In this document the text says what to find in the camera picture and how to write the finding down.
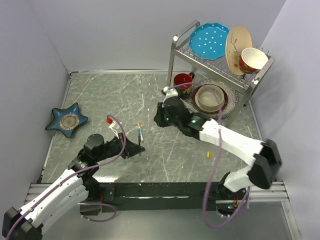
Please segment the white orange-tipped marker pen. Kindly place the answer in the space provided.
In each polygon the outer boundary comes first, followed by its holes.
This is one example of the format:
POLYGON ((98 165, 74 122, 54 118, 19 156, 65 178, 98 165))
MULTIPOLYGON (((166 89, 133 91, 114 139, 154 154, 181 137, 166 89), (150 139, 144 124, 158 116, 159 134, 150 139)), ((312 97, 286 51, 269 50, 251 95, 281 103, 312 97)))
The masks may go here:
POLYGON ((139 131, 139 139, 140 139, 140 141, 142 142, 142 143, 144 143, 145 142, 145 140, 144 140, 144 136, 143 136, 143 132, 142 132, 142 128, 141 128, 141 126, 139 127, 138 126, 138 131, 139 131))

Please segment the yellow pen cap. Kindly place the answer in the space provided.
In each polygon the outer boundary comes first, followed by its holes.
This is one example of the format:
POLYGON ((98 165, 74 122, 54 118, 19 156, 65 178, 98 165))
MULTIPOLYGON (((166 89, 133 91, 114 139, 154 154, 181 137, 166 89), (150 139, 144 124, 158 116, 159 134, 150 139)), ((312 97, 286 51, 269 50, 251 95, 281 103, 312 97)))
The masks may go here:
POLYGON ((210 156, 211 156, 211 153, 208 151, 208 152, 206 153, 206 157, 209 159, 210 156))

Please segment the blue marker pen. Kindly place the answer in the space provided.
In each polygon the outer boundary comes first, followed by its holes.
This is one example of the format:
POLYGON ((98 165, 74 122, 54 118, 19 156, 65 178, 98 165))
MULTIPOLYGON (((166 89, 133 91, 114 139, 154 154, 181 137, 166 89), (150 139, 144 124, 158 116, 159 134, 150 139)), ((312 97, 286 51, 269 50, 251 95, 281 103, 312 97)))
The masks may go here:
POLYGON ((141 128, 139 126, 137 129, 137 132, 138 132, 138 145, 141 146, 142 138, 141 138, 141 128))

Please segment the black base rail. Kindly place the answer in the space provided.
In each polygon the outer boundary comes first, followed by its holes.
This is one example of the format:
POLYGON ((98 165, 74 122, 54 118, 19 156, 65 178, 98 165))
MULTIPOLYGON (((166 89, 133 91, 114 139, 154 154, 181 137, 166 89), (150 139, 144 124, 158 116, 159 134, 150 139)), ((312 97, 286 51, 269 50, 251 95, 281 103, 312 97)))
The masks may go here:
POLYGON ((86 201, 118 211, 201 209, 206 182, 110 182, 89 191, 86 201))

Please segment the blue star-shaped dish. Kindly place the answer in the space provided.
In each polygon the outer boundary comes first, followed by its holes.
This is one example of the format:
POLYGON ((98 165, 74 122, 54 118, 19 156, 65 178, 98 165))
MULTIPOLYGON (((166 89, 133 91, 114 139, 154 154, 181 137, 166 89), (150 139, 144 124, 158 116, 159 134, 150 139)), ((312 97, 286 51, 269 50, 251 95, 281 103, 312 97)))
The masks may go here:
POLYGON ((51 113, 53 119, 45 129, 60 131, 66 138, 71 138, 77 127, 88 121, 88 117, 80 113, 77 102, 65 109, 53 108, 51 113))

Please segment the red white bowl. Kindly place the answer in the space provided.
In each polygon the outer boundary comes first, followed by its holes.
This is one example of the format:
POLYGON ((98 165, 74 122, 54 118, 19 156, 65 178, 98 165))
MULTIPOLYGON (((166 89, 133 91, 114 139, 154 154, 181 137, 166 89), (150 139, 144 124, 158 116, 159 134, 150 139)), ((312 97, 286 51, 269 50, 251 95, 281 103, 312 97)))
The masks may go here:
POLYGON ((248 47, 241 52, 239 68, 246 74, 256 74, 265 66, 268 60, 267 55, 261 50, 248 47))

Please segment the blue polka-dot plate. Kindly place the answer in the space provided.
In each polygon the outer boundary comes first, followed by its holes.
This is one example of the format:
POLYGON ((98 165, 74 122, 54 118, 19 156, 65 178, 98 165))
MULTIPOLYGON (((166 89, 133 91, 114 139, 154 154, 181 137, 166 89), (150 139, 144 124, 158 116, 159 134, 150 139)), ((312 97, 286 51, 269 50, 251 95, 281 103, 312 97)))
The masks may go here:
POLYGON ((214 61, 224 57, 229 31, 227 26, 218 22, 197 26, 189 36, 189 49, 203 60, 214 61))

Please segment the red black mug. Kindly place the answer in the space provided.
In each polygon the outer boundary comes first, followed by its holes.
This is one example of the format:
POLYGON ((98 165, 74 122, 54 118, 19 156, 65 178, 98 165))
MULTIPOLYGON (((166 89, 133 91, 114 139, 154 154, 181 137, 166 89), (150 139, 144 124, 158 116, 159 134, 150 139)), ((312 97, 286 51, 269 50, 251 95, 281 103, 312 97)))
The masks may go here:
POLYGON ((194 77, 195 77, 194 72, 190 72, 188 74, 187 73, 179 73, 178 75, 176 75, 174 77, 173 83, 175 86, 179 85, 175 89, 178 92, 178 96, 181 99, 185 100, 190 96, 192 85, 187 84, 187 83, 192 83, 194 77))

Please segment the steel dish rack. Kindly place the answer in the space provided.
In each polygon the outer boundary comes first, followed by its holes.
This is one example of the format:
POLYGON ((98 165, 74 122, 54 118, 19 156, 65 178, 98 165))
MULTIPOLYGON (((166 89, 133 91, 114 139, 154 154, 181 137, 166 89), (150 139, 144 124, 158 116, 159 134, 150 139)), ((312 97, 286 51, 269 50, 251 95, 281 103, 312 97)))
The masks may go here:
POLYGON ((214 39, 215 36, 222 38, 223 33, 227 32, 227 27, 220 23, 205 23, 201 24, 198 20, 193 20, 177 34, 174 35, 171 43, 169 66, 167 73, 167 85, 172 86, 172 74, 174 67, 175 57, 180 58, 186 63, 191 65, 191 71, 204 72, 206 76, 210 79, 217 80, 229 86, 231 89, 236 91, 241 95, 238 105, 235 110, 226 116, 223 123, 229 127, 232 122, 236 119, 240 110, 250 104, 250 100, 257 90, 259 84, 272 67, 276 59, 266 54, 268 61, 263 66, 262 70, 258 73, 240 73, 239 70, 232 68, 230 66, 231 61, 227 60, 225 55, 217 57, 215 59, 209 59, 206 57, 206 52, 203 51, 202 54, 195 53, 189 46, 191 42, 192 35, 196 34, 201 29, 205 30, 205 33, 209 35, 210 38, 214 39))

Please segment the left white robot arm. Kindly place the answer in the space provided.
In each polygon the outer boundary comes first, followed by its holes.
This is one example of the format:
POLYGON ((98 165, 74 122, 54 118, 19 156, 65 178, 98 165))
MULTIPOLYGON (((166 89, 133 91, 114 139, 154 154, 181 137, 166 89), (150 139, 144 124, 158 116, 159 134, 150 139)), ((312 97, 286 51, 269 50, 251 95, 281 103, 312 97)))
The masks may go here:
POLYGON ((105 141, 100 134, 87 138, 60 177, 36 198, 19 209, 10 208, 3 217, 2 236, 7 240, 41 240, 49 228, 75 205, 95 200, 100 184, 93 177, 98 162, 122 157, 127 159, 146 149, 122 135, 105 141))

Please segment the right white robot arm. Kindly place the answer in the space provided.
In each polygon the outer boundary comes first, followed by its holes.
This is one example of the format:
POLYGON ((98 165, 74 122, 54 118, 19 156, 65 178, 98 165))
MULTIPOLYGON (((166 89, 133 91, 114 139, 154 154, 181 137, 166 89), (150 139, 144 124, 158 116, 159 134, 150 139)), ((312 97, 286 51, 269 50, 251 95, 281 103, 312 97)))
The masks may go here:
POLYGON ((187 137, 219 146, 247 164, 223 176, 218 192, 224 199, 232 198, 237 191, 249 186, 268 190, 282 166, 277 144, 273 140, 253 139, 199 112, 191 113, 177 96, 159 102, 153 120, 161 128, 173 126, 187 137))

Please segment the cream floral plate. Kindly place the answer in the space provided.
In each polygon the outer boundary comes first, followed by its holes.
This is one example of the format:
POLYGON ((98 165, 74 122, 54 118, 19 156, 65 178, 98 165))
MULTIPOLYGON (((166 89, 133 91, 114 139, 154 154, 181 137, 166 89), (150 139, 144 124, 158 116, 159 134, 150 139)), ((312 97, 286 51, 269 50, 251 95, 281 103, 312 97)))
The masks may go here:
POLYGON ((240 69, 240 56, 244 49, 252 47, 252 36, 244 25, 237 25, 229 31, 225 44, 225 58, 232 74, 236 76, 245 74, 240 69))

